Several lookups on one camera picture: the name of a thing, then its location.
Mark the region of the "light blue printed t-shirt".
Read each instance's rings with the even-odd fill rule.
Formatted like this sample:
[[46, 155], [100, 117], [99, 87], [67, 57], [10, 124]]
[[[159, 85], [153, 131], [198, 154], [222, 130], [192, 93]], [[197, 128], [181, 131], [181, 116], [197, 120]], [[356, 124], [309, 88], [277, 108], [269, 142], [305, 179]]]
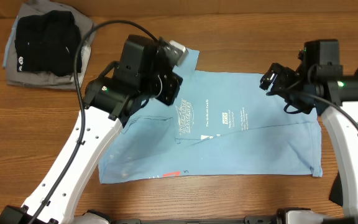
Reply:
[[196, 69], [191, 50], [175, 72], [183, 78], [171, 106], [157, 100], [131, 116], [99, 163], [99, 180], [115, 184], [184, 175], [321, 177], [317, 114], [287, 114], [285, 102], [260, 89], [257, 73]]

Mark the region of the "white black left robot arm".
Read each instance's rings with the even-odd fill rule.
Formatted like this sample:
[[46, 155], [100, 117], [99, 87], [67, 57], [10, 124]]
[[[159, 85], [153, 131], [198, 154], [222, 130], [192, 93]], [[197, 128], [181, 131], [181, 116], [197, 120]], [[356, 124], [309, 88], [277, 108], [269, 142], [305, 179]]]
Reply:
[[173, 104], [183, 81], [173, 69], [187, 55], [173, 40], [129, 35], [120, 60], [88, 83], [75, 127], [47, 175], [20, 207], [4, 208], [0, 224], [110, 223], [95, 210], [75, 216], [83, 190], [134, 113], [151, 98]]

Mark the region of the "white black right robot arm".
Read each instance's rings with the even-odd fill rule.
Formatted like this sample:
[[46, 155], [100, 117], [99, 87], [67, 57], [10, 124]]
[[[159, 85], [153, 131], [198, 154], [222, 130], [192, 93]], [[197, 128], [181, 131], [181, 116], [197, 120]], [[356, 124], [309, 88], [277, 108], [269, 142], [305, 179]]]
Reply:
[[328, 131], [338, 166], [343, 217], [318, 214], [309, 208], [281, 208], [274, 223], [358, 223], [358, 77], [346, 76], [339, 42], [305, 42], [296, 70], [271, 64], [260, 79], [268, 96], [280, 96], [296, 113], [316, 110]]

